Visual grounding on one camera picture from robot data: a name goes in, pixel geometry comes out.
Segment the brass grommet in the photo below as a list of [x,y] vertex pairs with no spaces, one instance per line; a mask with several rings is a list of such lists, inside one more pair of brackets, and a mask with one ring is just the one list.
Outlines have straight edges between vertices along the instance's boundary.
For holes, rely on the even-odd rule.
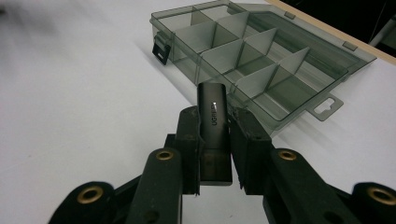
[[380,189],[376,187],[370,187],[367,189],[367,193],[379,203],[384,203],[387,205],[396,205],[396,196],[389,193],[385,189]]
[[174,156],[174,153],[168,150],[162,150],[160,152],[157,153],[156,157],[158,160],[160,161],[167,161],[172,159]]
[[103,189],[99,186],[90,186],[82,190],[77,196],[79,203],[94,203],[103,195]]
[[296,154],[294,154],[291,151],[287,151],[287,150],[282,150],[282,151],[278,152],[278,155],[280,158],[282,158],[285,161],[294,161],[295,159],[297,159]]

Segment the storage compartment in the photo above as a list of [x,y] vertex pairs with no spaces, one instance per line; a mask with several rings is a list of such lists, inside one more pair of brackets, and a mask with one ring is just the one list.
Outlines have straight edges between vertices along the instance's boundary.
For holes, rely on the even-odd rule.
[[[255,114],[268,133],[304,110],[325,120],[342,102],[330,90],[375,57],[277,7],[217,1],[152,14],[154,44],[198,85],[219,82],[230,108]],[[331,111],[313,106],[328,98]]]

